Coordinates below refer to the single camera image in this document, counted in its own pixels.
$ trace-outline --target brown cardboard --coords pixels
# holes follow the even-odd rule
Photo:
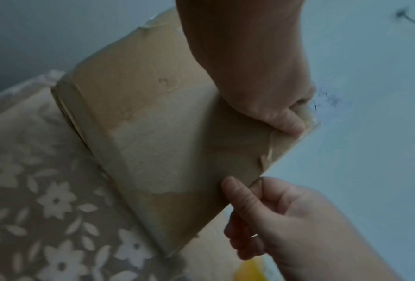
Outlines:
[[[167,255],[227,205],[223,177],[249,185],[298,142],[221,99],[176,9],[82,62],[53,94]],[[309,132],[314,119],[296,110]]]

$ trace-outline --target human hand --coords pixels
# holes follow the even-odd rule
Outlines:
[[[222,189],[234,207],[225,235],[241,259],[268,253],[288,281],[399,280],[321,194],[275,178],[248,189],[228,177]]]
[[[300,35],[304,0],[177,0],[192,54],[238,112],[292,135],[315,94]]]

